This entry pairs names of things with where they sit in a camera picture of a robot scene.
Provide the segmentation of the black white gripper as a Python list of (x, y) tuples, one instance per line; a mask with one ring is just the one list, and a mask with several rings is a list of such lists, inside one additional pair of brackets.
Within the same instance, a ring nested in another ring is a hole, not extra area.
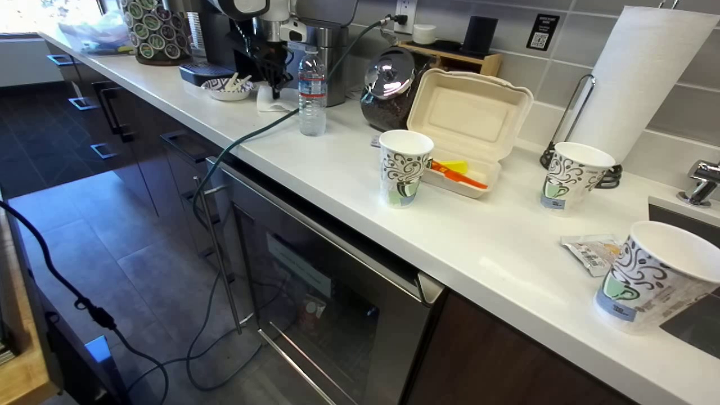
[(238, 19), (232, 24), (237, 68), (251, 79), (267, 79), (272, 98), (279, 98), (279, 92), (290, 83), (290, 45), (305, 35), (305, 24), (294, 18), (282, 21)]

